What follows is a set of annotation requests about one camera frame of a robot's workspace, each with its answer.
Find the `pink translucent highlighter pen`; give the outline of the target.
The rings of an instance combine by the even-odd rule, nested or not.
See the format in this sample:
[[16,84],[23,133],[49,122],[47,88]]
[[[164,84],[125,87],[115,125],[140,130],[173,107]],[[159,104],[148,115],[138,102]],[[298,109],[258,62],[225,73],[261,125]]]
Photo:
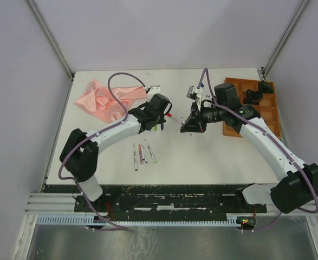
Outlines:
[[143,165],[143,160],[142,160],[142,154],[141,154],[141,145],[139,144],[139,157],[140,157],[140,164]]

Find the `magenta capped whiteboard marker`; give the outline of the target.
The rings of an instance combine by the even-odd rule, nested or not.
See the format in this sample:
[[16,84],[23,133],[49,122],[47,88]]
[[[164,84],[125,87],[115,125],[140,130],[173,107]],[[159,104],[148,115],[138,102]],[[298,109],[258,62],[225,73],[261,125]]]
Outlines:
[[133,158],[134,158],[134,169],[135,171],[138,171],[138,162],[137,162],[137,153],[136,153],[135,144],[133,145]]

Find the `lime green capped marker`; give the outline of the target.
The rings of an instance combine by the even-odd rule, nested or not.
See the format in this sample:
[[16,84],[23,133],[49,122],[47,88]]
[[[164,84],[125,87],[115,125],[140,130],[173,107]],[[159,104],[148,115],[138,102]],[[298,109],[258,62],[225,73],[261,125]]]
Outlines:
[[151,159],[152,159],[153,163],[156,164],[157,161],[156,161],[156,159],[155,159],[155,156],[154,156],[154,154],[153,154],[153,151],[152,151],[152,149],[151,149],[151,147],[150,147],[150,145],[149,145],[147,139],[145,139],[145,143],[146,143],[147,149],[148,149],[148,151],[149,151],[149,153],[150,153],[150,156],[151,156]]

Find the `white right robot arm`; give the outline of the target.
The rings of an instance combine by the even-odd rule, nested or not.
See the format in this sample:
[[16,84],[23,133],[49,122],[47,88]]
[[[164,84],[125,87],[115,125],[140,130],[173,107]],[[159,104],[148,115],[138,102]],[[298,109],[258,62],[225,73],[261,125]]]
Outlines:
[[246,212],[254,204],[273,204],[282,213],[296,209],[309,212],[303,206],[315,202],[318,212],[318,166],[306,164],[291,152],[270,130],[259,112],[249,104],[243,105],[232,83],[215,86],[210,107],[205,107],[201,86],[191,86],[187,97],[193,103],[190,115],[181,126],[182,133],[204,133],[210,123],[224,122],[247,139],[257,149],[274,172],[277,184],[250,184],[235,196],[234,206]]

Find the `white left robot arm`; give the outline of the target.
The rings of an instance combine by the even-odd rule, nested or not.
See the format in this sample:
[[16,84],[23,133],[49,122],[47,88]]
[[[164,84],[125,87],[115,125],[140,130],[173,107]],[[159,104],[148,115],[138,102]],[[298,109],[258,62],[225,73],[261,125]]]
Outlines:
[[102,129],[91,132],[83,132],[79,128],[73,130],[60,154],[59,178],[64,179],[62,170],[66,169],[87,197],[87,206],[93,211],[102,210],[105,198],[95,176],[99,154],[125,138],[163,124],[171,108],[168,98],[154,94],[149,102],[125,111],[125,116]]

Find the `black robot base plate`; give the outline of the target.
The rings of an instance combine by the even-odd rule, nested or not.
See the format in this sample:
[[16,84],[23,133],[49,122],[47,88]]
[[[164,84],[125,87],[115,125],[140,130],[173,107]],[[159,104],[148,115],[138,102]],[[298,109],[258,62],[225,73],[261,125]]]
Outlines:
[[212,213],[266,213],[264,203],[250,205],[241,197],[244,185],[103,185],[94,203],[100,212],[202,211]]

